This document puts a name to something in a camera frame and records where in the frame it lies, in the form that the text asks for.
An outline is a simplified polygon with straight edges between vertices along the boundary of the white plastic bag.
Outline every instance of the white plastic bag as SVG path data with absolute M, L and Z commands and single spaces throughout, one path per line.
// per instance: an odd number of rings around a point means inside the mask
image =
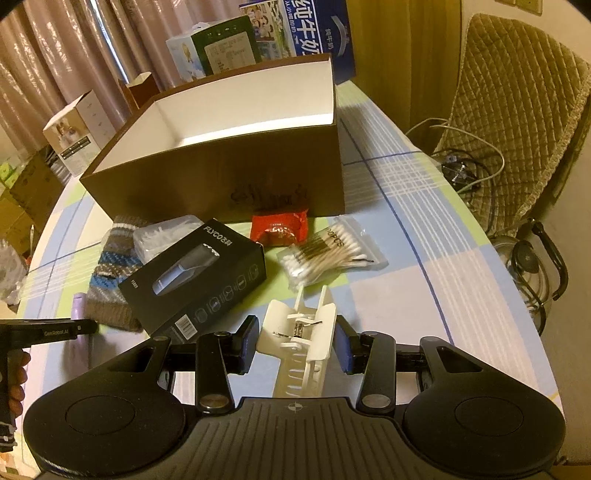
M 349 215 L 338 216 L 305 243 L 280 251 L 277 259 L 293 290 L 317 283 L 335 270 L 377 270 L 388 265 L 374 240 Z
M 172 244 L 203 225 L 194 215 L 155 223 L 134 231 L 135 253 L 145 265 Z
M 27 268 L 12 245 L 0 239 L 0 300 L 16 305 Z

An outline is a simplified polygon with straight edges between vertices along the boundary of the human hand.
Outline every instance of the human hand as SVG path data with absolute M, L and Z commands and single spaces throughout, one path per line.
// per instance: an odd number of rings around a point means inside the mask
M 25 390 L 21 387 L 27 381 L 27 372 L 24 367 L 31 361 L 31 355 L 22 350 L 16 351 L 12 358 L 20 358 L 18 362 L 8 363 L 8 405 L 15 417 L 22 415 L 22 401 L 25 399 Z

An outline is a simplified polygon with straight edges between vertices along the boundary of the table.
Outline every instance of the table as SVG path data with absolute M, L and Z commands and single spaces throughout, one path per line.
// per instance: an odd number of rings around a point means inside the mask
M 348 213 L 372 235 L 389 265 L 356 271 L 330 284 L 337 310 L 358 332 L 378 330 L 399 343 L 439 336 L 535 388 L 560 408 L 556 383 L 533 322 L 513 282 L 467 207 L 435 168 L 353 83 L 337 87 L 339 138 Z M 329 219 L 316 219 L 315 229 Z M 249 223 L 232 225 L 248 235 Z M 68 317 L 72 297 L 86 291 L 111 220 L 73 179 L 40 239 L 18 316 Z M 267 253 L 269 279 L 219 329 L 234 331 L 247 313 L 262 321 L 271 299 L 293 304 L 295 293 L 279 271 L 277 250 Z M 317 301 L 311 289 L 307 304 Z M 145 334 L 101 327 L 92 365 L 136 345 Z M 64 343 L 31 349 L 25 410 L 75 372 Z M 347 377 L 329 364 L 324 395 L 356 395 L 361 376 Z M 251 372 L 230 378 L 235 400 L 270 396 L 278 359 L 257 354 Z M 415 394 L 414 380 L 399 374 L 397 401 Z M 175 395 L 194 400 L 194 374 L 177 379 Z M 34 465 L 26 447 L 15 456 Z

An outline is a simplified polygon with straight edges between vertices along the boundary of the round black pad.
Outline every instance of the round black pad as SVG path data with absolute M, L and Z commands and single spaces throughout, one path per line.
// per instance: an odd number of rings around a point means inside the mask
M 125 378 L 117 381 L 120 375 Z M 23 431 L 41 469 L 118 476 L 157 461 L 177 445 L 185 424 L 178 399 L 155 383 L 134 381 L 141 374 L 113 372 L 110 378 L 113 382 L 102 385 L 70 382 L 31 406 Z
M 97 395 L 74 403 L 66 413 L 66 422 L 86 435 L 106 435 L 124 429 L 134 417 L 135 408 L 127 400 Z
M 564 439 L 560 411 L 499 374 L 484 382 L 470 382 L 470 375 L 480 374 L 450 374 L 455 379 L 420 393 L 404 413 L 409 441 L 459 476 L 520 477 L 551 465 Z
M 523 414 L 510 401 L 494 397 L 476 397 L 456 407 L 456 420 L 467 430 L 484 437 L 501 437 L 516 431 Z

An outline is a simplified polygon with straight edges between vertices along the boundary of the pink curtain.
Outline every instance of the pink curtain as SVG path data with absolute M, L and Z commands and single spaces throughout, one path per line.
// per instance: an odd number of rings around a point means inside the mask
M 47 143 L 47 121 L 92 89 L 119 128 L 129 110 L 117 80 L 150 71 L 161 90 L 179 85 L 166 40 L 239 15 L 239 3 L 25 0 L 0 23 L 0 127 L 17 150 L 33 153 Z

